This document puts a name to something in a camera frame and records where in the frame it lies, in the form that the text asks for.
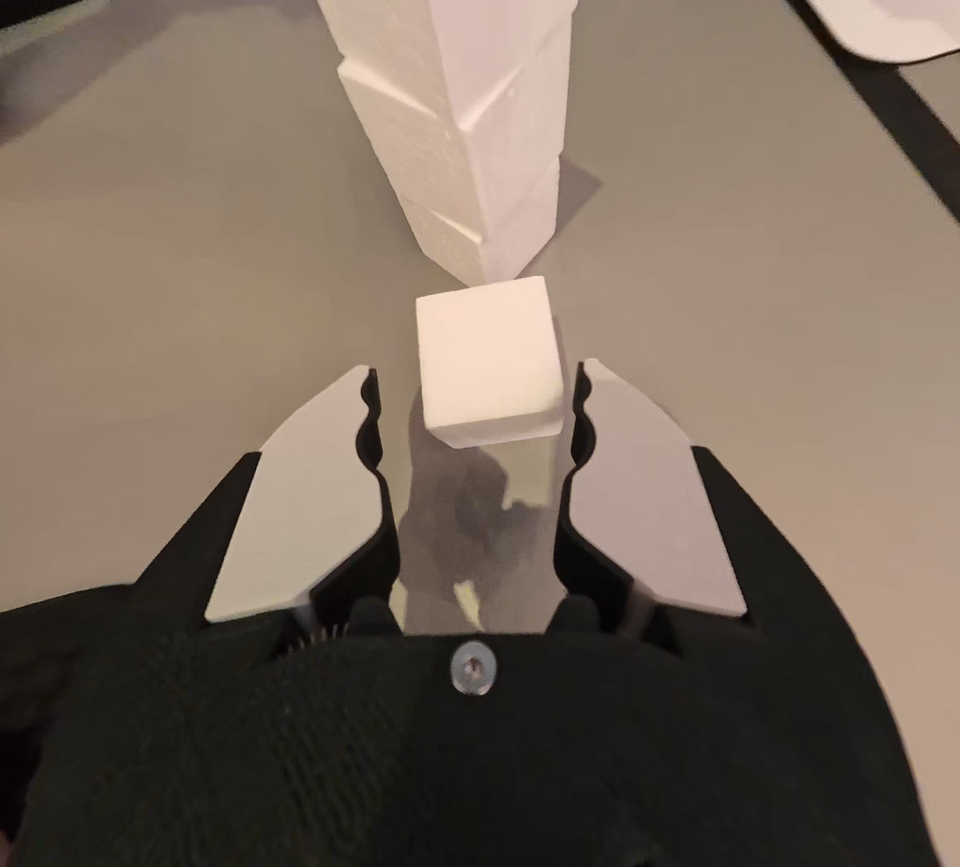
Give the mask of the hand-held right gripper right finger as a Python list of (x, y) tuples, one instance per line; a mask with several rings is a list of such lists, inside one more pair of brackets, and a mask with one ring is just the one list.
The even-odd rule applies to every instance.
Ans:
[(554, 541), (567, 594), (593, 604), (608, 636), (660, 608), (741, 621), (747, 603), (685, 431), (598, 359), (579, 363), (572, 410)]

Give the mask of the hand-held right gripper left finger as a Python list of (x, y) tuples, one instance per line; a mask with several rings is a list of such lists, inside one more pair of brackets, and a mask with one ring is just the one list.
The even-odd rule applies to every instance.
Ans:
[(380, 414), (377, 370), (358, 365), (261, 445), (205, 608), (209, 623), (279, 611), (306, 631), (333, 632), (359, 600), (389, 602), (400, 545), (379, 470)]

